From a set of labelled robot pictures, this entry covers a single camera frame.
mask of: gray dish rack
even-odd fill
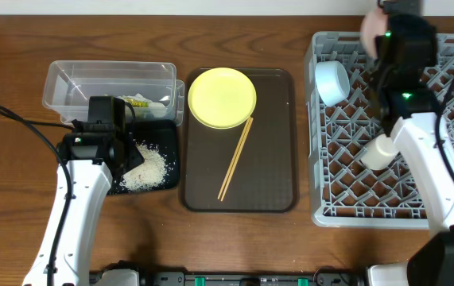
[[[425,207],[401,154],[388,168],[372,171],[360,162],[364,145],[381,131],[365,92],[374,60],[359,33],[318,32],[305,55],[308,107],[308,174],[312,220],[318,226],[427,229]],[[438,34],[438,65],[426,81],[441,101],[454,73],[454,34]],[[315,92],[316,63],[338,60],[347,69],[346,101],[326,107]],[[454,145],[454,92],[444,112]]]

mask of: wooden table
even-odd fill
[[[303,58],[318,31],[358,31],[361,17],[0,16],[0,103],[25,118],[58,122],[41,105],[54,60],[172,62],[179,79],[200,67],[284,68],[295,81],[301,200],[288,214],[198,214],[177,190],[109,197],[92,269],[132,260],[195,272],[312,272],[404,261],[427,231],[315,226],[308,196]],[[453,18],[431,18],[454,33]],[[41,128],[53,143],[65,130]],[[56,161],[22,125],[0,117],[0,285],[20,284],[39,250],[56,186]]]

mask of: clear plastic container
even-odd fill
[[[141,94],[165,107],[135,107],[137,120],[169,119],[180,125],[184,83],[177,91],[176,74],[171,63],[58,60],[50,64],[43,106],[58,112],[63,123],[87,121],[91,96]]]

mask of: chopsticks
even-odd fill
[[[221,199],[221,201],[223,201],[225,194],[227,194],[228,185],[230,184],[230,180],[232,179],[232,175],[234,174],[235,166],[237,165],[239,156],[241,156],[241,152],[244,147],[244,142],[248,137],[248,133],[250,132],[252,122],[253,118],[248,118],[248,120],[246,120],[246,124],[244,125],[243,133],[241,134],[239,142],[237,143],[237,147],[235,148],[234,156],[232,157],[232,161],[230,162],[230,166],[228,167],[227,174],[225,175],[223,184],[219,189],[218,199]]]

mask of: white wall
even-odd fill
[[[0,14],[362,15],[375,0],[0,0]],[[425,0],[425,15],[454,15],[454,0]]]

